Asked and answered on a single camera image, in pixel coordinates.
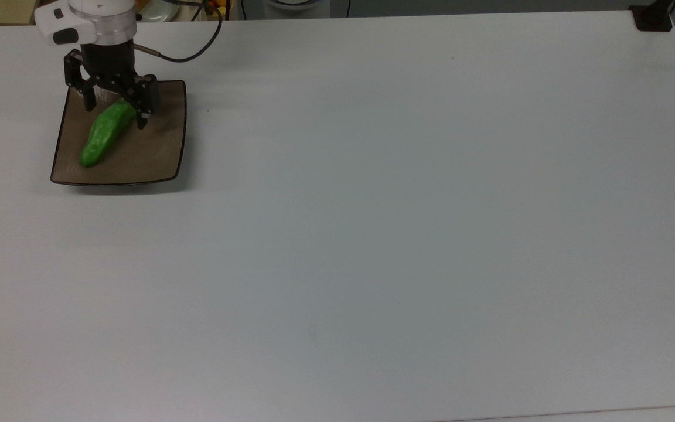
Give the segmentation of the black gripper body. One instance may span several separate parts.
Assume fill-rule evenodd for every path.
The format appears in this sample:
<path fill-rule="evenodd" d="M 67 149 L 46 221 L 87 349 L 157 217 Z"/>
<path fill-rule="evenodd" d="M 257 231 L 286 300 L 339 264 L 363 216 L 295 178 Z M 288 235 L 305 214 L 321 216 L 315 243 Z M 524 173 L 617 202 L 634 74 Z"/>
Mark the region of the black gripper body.
<path fill-rule="evenodd" d="M 64 57 L 67 86 L 86 93 L 99 87 L 126 101 L 160 101 L 160 83 L 152 74 L 140 76 L 135 70 L 134 43 L 81 45 Z"/>

